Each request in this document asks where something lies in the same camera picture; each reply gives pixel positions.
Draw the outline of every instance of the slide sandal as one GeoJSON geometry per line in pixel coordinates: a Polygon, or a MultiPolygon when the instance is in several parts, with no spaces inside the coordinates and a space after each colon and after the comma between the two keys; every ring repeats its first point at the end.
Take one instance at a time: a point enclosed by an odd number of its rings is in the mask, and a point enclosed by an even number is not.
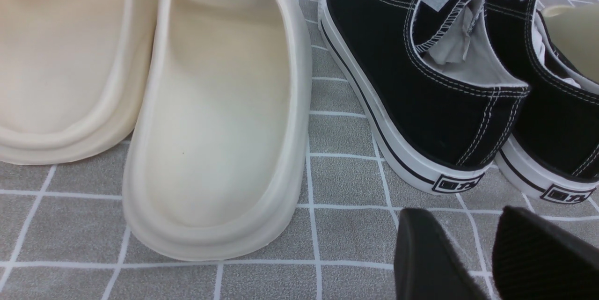
{"type": "Polygon", "coordinates": [[[312,51],[296,0],[159,0],[124,169],[124,216],[162,255],[219,260],[291,221],[306,157],[312,51]]]}
{"type": "Polygon", "coordinates": [[[158,0],[0,0],[0,160],[84,159],[133,130],[158,0]]]}
{"type": "Polygon", "coordinates": [[[599,83],[599,4],[548,7],[542,14],[551,42],[582,75],[599,83]]]}

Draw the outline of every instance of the floor mat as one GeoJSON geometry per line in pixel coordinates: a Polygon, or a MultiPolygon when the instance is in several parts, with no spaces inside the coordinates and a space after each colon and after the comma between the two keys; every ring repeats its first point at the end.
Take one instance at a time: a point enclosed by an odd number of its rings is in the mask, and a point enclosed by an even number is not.
{"type": "MultiPolygon", "coordinates": [[[[529,200],[496,167],[463,195],[429,196],[381,158],[349,84],[324,48],[316,0],[298,0],[312,35],[310,142],[295,216],[267,247],[188,263],[144,247],[126,226],[120,186],[129,142],[72,164],[0,164],[0,298],[394,299],[398,212],[430,210],[496,299],[491,249],[501,210],[523,206],[599,247],[599,195],[577,205],[529,200]]],[[[541,0],[580,6],[599,0],[541,0]]]]}

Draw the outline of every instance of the shoe insole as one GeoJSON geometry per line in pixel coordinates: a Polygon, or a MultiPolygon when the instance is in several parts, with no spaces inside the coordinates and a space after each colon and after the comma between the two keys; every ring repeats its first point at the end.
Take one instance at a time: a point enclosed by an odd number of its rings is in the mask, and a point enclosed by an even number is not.
{"type": "Polygon", "coordinates": [[[153,118],[143,126],[149,196],[190,227],[222,225],[256,204],[287,128],[289,56],[276,2],[222,1],[173,0],[153,118]]]}
{"type": "Polygon", "coordinates": [[[61,132],[98,102],[124,0],[0,0],[0,126],[61,132]]]}

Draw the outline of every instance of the white rubber midsole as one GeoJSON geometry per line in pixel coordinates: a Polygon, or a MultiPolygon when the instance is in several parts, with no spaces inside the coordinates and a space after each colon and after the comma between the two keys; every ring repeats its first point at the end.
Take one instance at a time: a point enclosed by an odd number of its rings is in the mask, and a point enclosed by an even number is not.
{"type": "Polygon", "coordinates": [[[516,188],[527,196],[559,204],[584,202],[597,187],[597,182],[580,183],[550,172],[537,163],[510,136],[496,156],[497,166],[516,188]]]}
{"type": "Polygon", "coordinates": [[[319,30],[333,59],[358,96],[374,138],[389,166],[413,187],[433,195],[460,193],[475,187],[490,164],[480,170],[455,170],[427,159],[408,144],[343,42],[341,34],[332,22],[326,2],[327,0],[319,0],[319,30]]]}

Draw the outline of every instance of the black stripe on midsole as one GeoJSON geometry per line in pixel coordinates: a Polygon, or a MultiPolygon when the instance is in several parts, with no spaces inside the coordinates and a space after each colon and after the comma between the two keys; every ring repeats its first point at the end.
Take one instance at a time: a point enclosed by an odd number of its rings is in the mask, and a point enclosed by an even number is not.
{"type": "Polygon", "coordinates": [[[524,183],[530,185],[531,188],[541,191],[541,192],[545,192],[547,190],[547,189],[543,189],[542,187],[539,187],[538,185],[532,183],[531,181],[528,180],[528,178],[524,177],[523,174],[520,174],[520,172],[518,170],[516,170],[516,168],[514,168],[514,166],[510,163],[510,161],[507,160],[507,156],[505,156],[505,153],[503,153],[503,149],[499,150],[499,154],[501,155],[501,158],[503,158],[503,160],[505,161],[507,166],[510,167],[510,170],[513,171],[514,174],[516,174],[516,176],[518,176],[520,179],[522,179],[522,181],[524,181],[524,183]]]}
{"type": "Polygon", "coordinates": [[[345,63],[345,61],[343,60],[343,58],[341,57],[341,55],[339,54],[339,52],[337,52],[335,46],[331,42],[331,39],[329,38],[329,36],[327,34],[327,30],[325,30],[325,26],[322,24],[322,20],[321,20],[321,29],[322,29],[322,32],[325,34],[325,38],[327,38],[327,41],[329,42],[329,45],[331,46],[331,48],[333,49],[333,51],[335,52],[335,54],[337,55],[337,57],[339,58],[339,60],[343,63],[343,66],[345,66],[345,68],[349,72],[351,78],[353,78],[353,82],[356,83],[356,86],[358,87],[358,90],[360,91],[360,95],[362,95],[362,99],[364,99],[364,103],[366,104],[366,107],[368,108],[368,111],[370,112],[370,116],[373,118],[374,124],[376,125],[376,129],[379,130],[380,137],[383,139],[383,142],[387,146],[387,149],[389,149],[389,152],[391,153],[391,155],[393,155],[393,157],[396,159],[396,161],[398,161],[398,163],[402,167],[404,167],[404,169],[407,170],[414,177],[416,177],[417,179],[420,179],[421,181],[426,182],[428,184],[434,184],[435,181],[430,180],[430,179],[428,179],[428,178],[426,178],[424,176],[421,176],[420,174],[418,174],[417,172],[415,172],[414,170],[412,170],[410,167],[408,167],[406,163],[404,163],[402,160],[400,160],[400,158],[395,153],[395,151],[393,151],[393,149],[391,149],[391,146],[389,146],[389,142],[387,142],[387,140],[385,139],[385,136],[383,135],[383,131],[379,127],[379,123],[376,121],[376,118],[374,118],[373,110],[372,110],[372,108],[370,108],[370,105],[368,104],[368,100],[366,99],[366,96],[364,95],[364,92],[360,88],[360,85],[358,85],[358,81],[356,81],[356,77],[353,76],[353,74],[351,73],[351,70],[349,69],[349,67],[347,67],[347,64],[345,63]]]}

